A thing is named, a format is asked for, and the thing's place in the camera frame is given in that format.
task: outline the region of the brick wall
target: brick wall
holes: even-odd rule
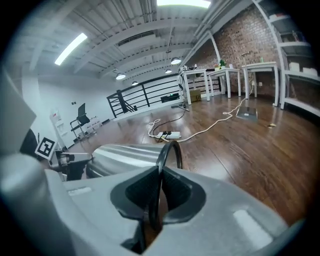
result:
[[[243,53],[250,52],[246,56],[246,63],[252,64],[260,62],[263,57],[264,62],[277,62],[280,67],[277,47],[272,37],[271,31],[263,16],[254,4],[240,12],[237,16],[227,22],[217,33],[214,39],[219,50],[220,57],[226,62],[227,66],[233,64],[234,68],[241,69],[244,60]],[[315,67],[312,61],[308,59],[299,60],[304,63],[306,68]],[[218,64],[218,58],[215,53],[212,41],[208,40],[188,61],[187,66],[198,65],[198,68],[213,68]],[[274,97],[275,95],[275,75],[273,72],[256,73],[257,83],[262,82],[262,86],[257,88],[259,95]],[[237,75],[230,75],[231,91],[238,93]],[[308,86],[305,82],[290,80],[290,92],[292,97],[296,97],[313,106],[320,107],[320,86]],[[245,81],[241,72],[242,92],[245,91]]]

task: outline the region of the power strip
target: power strip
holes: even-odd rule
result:
[[[163,132],[159,132],[159,134],[157,136],[155,136],[157,139],[160,139],[162,136]],[[180,131],[172,131],[170,135],[163,135],[163,138],[166,139],[180,139],[181,138],[181,134]]]

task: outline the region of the potted plant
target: potted plant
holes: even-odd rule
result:
[[[220,69],[222,70],[226,68],[226,63],[223,59],[220,60],[219,66],[220,66]]]

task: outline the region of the white table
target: white table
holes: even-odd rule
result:
[[[229,68],[229,67],[226,67],[224,69],[220,69],[218,71],[213,71],[213,72],[208,74],[209,81],[210,81],[210,87],[211,87],[211,91],[212,91],[212,96],[214,96],[214,93],[213,93],[214,90],[213,90],[211,76],[214,76],[214,77],[225,76],[228,98],[231,98],[231,86],[230,86],[230,75],[229,75],[229,73],[232,73],[232,72],[238,74],[238,95],[241,96],[240,69]]]
[[[208,79],[207,79],[207,71],[206,69],[195,69],[191,71],[185,71],[184,72],[184,86],[186,91],[186,97],[188,100],[188,104],[191,105],[191,98],[190,98],[190,89],[189,89],[189,83],[188,83],[188,75],[193,74],[203,74],[204,77],[204,84],[205,84],[205,93],[206,93],[206,100],[210,101],[210,93],[209,93],[209,85],[208,85]]]
[[[274,95],[274,103],[275,107],[278,106],[279,101],[279,73],[278,66],[275,61],[271,62],[262,62],[262,63],[254,63],[242,66],[244,73],[244,82],[245,82],[245,98],[249,99],[250,87],[249,87],[249,78],[247,72],[252,72],[253,74],[253,82],[254,82],[254,97],[257,97],[257,78],[256,72],[272,72],[274,70],[274,78],[275,78],[275,95]]]

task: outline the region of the sign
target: sign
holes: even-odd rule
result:
[[[51,139],[43,137],[42,141],[38,144],[35,149],[35,153],[45,159],[51,160],[57,143]]]

